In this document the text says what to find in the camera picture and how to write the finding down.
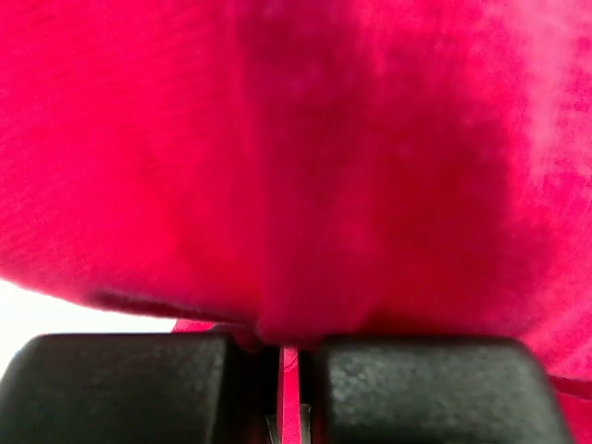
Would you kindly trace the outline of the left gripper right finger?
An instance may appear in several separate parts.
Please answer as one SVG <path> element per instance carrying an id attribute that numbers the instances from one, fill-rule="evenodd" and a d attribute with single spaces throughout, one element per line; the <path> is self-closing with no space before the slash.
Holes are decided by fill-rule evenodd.
<path id="1" fill-rule="evenodd" d="M 333 338 L 312 355 L 313 443 L 572 443 L 542 366 L 484 337 Z"/>

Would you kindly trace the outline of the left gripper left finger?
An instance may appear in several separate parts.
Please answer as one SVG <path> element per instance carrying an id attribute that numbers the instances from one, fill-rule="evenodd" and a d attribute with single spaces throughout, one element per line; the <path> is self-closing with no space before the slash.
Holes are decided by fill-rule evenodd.
<path id="1" fill-rule="evenodd" d="M 5 443 L 265 443 L 279 352 L 224 333 L 55 334 L 1 380 Z"/>

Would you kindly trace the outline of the red t shirt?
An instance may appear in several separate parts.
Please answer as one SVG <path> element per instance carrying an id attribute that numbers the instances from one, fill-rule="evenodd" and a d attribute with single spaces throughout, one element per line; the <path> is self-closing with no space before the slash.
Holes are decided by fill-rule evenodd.
<path id="1" fill-rule="evenodd" d="M 1 277 L 243 339 L 525 343 L 591 439 L 587 1 L 5 1 Z"/>

